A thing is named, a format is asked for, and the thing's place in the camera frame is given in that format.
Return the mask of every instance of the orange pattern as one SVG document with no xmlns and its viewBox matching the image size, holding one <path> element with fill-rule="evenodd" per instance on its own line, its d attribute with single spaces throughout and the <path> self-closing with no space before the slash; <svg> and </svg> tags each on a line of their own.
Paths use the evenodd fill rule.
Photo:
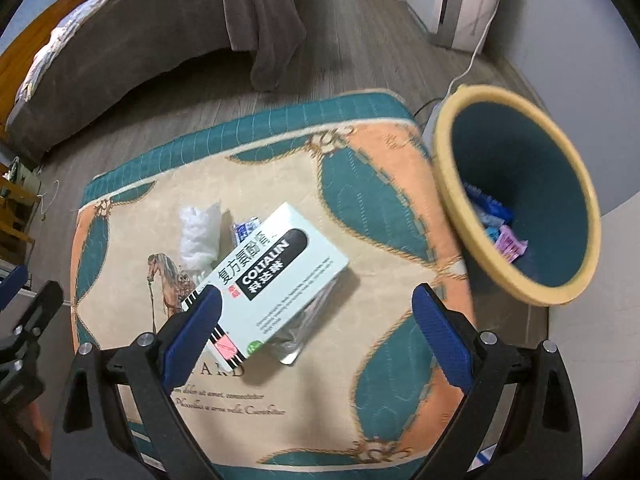
<svg viewBox="0 0 640 480">
<path fill-rule="evenodd" d="M 80 266 L 80 258 L 82 258 L 82 249 L 89 235 L 89 227 L 94 220 L 98 211 L 97 206 L 88 205 L 78 213 L 76 221 L 76 232 L 74 240 L 71 244 L 71 333 L 74 337 L 74 347 L 78 346 L 78 329 L 76 327 L 76 285 L 78 283 L 78 267 Z"/>
<path fill-rule="evenodd" d="M 398 441 L 397 449 L 411 449 L 412 454 L 430 450 L 458 408 L 462 391 L 447 383 L 440 368 L 433 371 L 430 387 L 429 395 L 418 407 L 414 423 Z"/>
<path fill-rule="evenodd" d="M 402 193 L 416 218 L 422 220 L 430 248 L 435 249 L 437 269 L 444 270 L 460 258 L 460 249 L 440 207 L 431 165 L 414 145 L 418 131 L 414 126 L 395 123 L 360 124 L 345 136 L 348 145 L 363 153 L 369 164 Z M 447 306 L 462 312 L 474 322 L 473 304 L 466 281 L 444 276 Z"/>
</svg>

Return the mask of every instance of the black label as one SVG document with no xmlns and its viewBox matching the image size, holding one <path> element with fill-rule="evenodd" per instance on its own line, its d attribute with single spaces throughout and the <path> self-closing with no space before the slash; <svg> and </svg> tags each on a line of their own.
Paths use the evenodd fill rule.
<svg viewBox="0 0 640 480">
<path fill-rule="evenodd" d="M 240 276 L 236 285 L 252 300 L 305 250 L 307 244 L 304 232 L 290 229 Z"/>
</svg>

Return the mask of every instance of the metal screw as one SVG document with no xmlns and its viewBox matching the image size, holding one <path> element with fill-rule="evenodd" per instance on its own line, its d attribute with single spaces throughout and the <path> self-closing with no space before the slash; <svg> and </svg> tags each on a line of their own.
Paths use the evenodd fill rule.
<svg viewBox="0 0 640 480">
<path fill-rule="evenodd" d="M 549 339 L 542 343 L 542 348 L 544 348 L 550 354 L 558 351 L 558 345 L 553 341 L 549 341 Z"/>
<path fill-rule="evenodd" d="M 87 355 L 93 349 L 94 346 L 91 343 L 82 343 L 78 349 L 78 353 L 80 355 Z"/>
<path fill-rule="evenodd" d="M 136 342 L 140 346 L 149 346 L 154 341 L 154 335 L 151 332 L 145 332 L 138 336 Z"/>
<path fill-rule="evenodd" d="M 485 345 L 495 345 L 498 342 L 498 337 L 493 332 L 482 332 L 480 341 Z"/>
</svg>

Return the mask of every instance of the blue wrapper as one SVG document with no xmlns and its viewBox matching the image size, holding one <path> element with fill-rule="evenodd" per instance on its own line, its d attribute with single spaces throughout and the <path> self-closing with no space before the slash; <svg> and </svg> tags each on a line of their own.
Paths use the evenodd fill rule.
<svg viewBox="0 0 640 480">
<path fill-rule="evenodd" d="M 259 225 L 260 220 L 257 217 L 249 218 L 246 222 L 233 224 L 231 226 L 231 232 L 234 236 L 236 247 L 240 245 L 240 242 L 253 233 Z"/>
<path fill-rule="evenodd" d="M 484 232 L 489 238 L 491 238 L 491 241 L 494 244 L 498 241 L 498 238 L 500 237 L 500 229 L 498 229 L 497 227 L 488 227 L 487 229 L 484 230 Z"/>
<path fill-rule="evenodd" d="M 472 186 L 471 184 L 464 183 L 466 195 L 469 200 L 481 207 L 486 213 L 492 216 L 502 218 L 505 224 L 513 222 L 513 212 L 511 208 L 503 206 L 501 202 L 498 202 L 494 197 L 482 192 L 479 187 Z"/>
</svg>

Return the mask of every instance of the gray blanket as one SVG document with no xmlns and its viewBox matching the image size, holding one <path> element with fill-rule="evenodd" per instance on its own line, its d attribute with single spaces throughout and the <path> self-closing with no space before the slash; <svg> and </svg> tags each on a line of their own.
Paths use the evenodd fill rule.
<svg viewBox="0 0 640 480">
<path fill-rule="evenodd" d="M 220 48 L 255 52 L 251 81 L 273 89 L 305 38 L 293 0 L 110 0 L 62 48 L 6 130 L 39 161 L 140 83 Z"/>
</svg>

